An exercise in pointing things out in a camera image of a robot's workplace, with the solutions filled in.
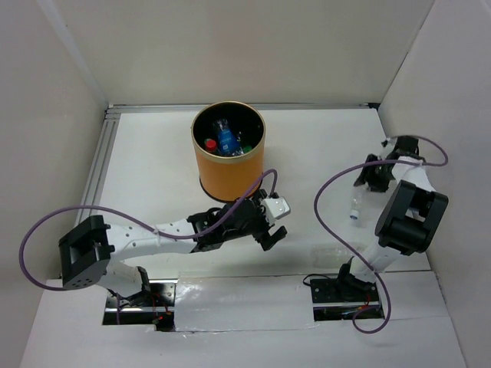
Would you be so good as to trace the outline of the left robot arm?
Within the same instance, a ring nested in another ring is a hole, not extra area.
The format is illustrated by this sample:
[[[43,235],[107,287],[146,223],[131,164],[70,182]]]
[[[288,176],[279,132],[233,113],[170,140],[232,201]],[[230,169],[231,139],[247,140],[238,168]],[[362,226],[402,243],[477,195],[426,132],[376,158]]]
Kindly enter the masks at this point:
[[[150,280],[145,268],[129,266],[127,259],[215,251],[227,241],[247,236],[268,251],[288,233],[285,227],[274,233],[270,229],[290,212],[285,198],[260,189],[242,202],[149,228],[110,225],[102,215],[92,215],[58,243],[62,285],[67,290],[98,285],[141,306],[151,297]]]

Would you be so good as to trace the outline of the clear bottle blue-white cap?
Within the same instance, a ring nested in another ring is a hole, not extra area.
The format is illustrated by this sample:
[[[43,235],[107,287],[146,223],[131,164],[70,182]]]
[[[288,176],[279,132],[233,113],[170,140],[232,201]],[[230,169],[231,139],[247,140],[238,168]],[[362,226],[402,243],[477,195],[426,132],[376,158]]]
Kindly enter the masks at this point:
[[[242,148],[242,133],[238,132],[236,134],[235,146],[232,151],[233,156],[241,156],[244,154],[244,150]]]

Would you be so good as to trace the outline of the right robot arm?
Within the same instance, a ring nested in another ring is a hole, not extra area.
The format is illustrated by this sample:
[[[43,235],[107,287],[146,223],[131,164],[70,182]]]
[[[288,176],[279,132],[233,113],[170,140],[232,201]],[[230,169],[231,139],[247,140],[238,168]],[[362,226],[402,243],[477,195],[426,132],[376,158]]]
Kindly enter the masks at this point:
[[[380,155],[367,156],[370,165],[354,182],[360,195],[385,193],[391,183],[396,187],[377,220],[377,241],[363,251],[361,258],[352,257],[338,272],[334,290],[344,301],[372,290],[377,272],[386,271],[402,257],[424,253],[433,240],[449,199],[431,185],[419,141],[416,136],[387,138]]]

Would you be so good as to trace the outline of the clear bottle white-blue cap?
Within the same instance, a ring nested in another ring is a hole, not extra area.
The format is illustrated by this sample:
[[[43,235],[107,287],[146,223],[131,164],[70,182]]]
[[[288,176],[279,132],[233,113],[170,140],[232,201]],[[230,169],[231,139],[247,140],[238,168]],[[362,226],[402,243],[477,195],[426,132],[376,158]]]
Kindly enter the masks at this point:
[[[353,188],[351,195],[351,207],[349,218],[352,222],[360,222],[365,212],[367,201],[367,187],[356,186]]]

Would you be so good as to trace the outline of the clear crushed label-less bottle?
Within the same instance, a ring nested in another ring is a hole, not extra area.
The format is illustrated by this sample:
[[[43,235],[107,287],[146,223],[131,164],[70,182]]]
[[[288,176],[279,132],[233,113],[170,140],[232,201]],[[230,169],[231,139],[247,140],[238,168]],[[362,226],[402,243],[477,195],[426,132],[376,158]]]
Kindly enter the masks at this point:
[[[328,247],[316,245],[311,250],[313,266],[316,268],[339,268],[354,257],[354,253],[346,247]]]

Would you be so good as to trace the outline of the red label clear bottle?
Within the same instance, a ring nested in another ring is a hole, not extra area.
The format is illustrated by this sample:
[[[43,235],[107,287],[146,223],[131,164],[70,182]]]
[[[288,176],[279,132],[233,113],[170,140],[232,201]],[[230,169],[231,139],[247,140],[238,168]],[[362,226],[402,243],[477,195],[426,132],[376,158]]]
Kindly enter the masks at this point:
[[[205,145],[206,152],[211,154],[214,154],[218,149],[218,145],[216,141],[213,139],[206,139],[204,145]]]

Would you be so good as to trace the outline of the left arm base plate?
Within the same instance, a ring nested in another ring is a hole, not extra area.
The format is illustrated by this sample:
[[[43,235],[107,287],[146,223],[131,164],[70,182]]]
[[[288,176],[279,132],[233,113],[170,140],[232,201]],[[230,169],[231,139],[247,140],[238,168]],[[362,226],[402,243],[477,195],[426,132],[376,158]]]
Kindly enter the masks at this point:
[[[150,296],[138,305],[130,305],[124,299],[118,301],[108,293],[102,324],[144,325],[159,332],[173,332],[177,282],[177,279],[151,280]]]

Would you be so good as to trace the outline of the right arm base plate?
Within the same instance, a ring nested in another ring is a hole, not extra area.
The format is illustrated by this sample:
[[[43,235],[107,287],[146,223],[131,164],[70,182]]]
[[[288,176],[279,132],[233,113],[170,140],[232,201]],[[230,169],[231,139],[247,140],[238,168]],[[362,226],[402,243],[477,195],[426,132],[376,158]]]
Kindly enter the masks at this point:
[[[308,274],[302,280],[311,292],[314,321],[350,320],[357,312],[359,319],[383,319],[384,311],[377,288],[366,291],[341,285],[325,274]]]

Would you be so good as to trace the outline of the blue label clear bottle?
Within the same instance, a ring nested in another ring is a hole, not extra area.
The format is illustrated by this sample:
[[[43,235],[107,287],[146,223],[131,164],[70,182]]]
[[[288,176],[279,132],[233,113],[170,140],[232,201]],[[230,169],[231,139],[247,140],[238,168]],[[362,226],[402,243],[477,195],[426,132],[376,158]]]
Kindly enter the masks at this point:
[[[224,156],[234,156],[239,149],[239,143],[226,119],[217,120],[213,124],[219,144],[219,150]]]

